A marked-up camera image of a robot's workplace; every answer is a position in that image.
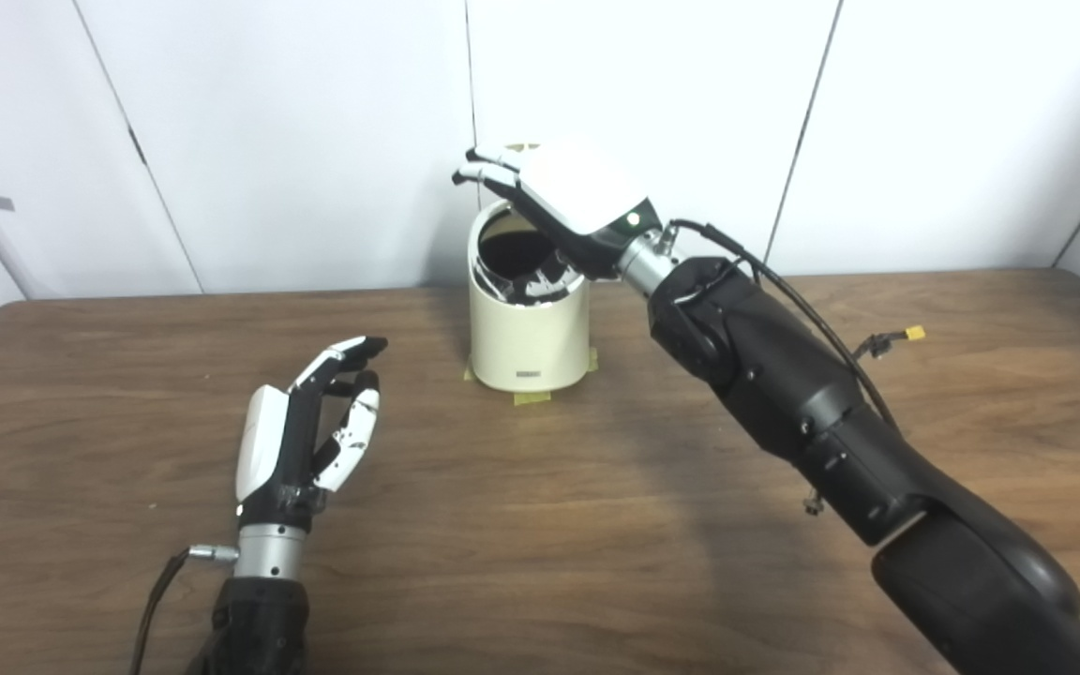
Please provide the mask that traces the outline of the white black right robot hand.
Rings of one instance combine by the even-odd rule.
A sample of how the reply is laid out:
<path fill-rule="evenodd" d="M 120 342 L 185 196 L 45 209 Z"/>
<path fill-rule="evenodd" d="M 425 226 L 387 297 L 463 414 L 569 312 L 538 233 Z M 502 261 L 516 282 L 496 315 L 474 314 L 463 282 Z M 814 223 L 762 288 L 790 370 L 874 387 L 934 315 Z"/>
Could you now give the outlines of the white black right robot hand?
<path fill-rule="evenodd" d="M 589 280 L 621 280 L 649 298 L 676 266 L 656 249 L 664 222 L 646 189 L 588 141 L 477 145 L 451 181 L 505 198 Z"/>

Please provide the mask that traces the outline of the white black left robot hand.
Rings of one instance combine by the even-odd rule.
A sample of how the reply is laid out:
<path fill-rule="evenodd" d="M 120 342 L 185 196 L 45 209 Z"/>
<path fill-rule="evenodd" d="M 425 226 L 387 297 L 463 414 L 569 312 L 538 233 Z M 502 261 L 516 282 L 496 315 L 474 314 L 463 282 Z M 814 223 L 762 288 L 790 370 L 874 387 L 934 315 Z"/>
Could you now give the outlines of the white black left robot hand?
<path fill-rule="evenodd" d="M 254 392 L 237 459 L 237 526 L 312 530 L 372 445 L 381 390 L 368 365 L 386 347 L 384 337 L 348 338 L 291 384 Z"/>

